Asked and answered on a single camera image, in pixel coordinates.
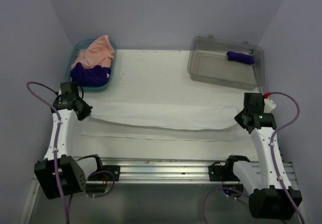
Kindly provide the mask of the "white towel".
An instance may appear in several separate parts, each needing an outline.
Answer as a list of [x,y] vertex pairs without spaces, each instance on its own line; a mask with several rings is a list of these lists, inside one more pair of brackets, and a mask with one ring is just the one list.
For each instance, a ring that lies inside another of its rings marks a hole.
[[234,141],[232,106],[105,102],[82,124],[82,135],[157,140]]

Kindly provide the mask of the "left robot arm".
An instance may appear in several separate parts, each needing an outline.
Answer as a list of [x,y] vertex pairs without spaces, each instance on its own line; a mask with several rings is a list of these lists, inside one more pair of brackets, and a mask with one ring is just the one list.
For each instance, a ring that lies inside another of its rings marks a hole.
[[50,144],[44,159],[34,166],[34,173],[48,199],[84,192],[89,177],[99,180],[104,176],[105,168],[97,154],[79,160],[71,156],[74,126],[92,112],[83,96],[78,92],[77,83],[62,83],[51,107]]

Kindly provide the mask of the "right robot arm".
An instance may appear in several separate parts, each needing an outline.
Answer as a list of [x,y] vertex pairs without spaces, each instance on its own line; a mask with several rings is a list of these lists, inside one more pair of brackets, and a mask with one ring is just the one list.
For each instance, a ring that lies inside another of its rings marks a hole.
[[280,155],[275,117],[265,112],[265,100],[270,93],[245,93],[244,108],[235,121],[245,129],[254,142],[260,171],[258,175],[245,156],[229,156],[224,174],[230,180],[239,179],[249,197],[249,209],[253,218],[290,220],[299,211],[302,195],[295,190],[286,174]]

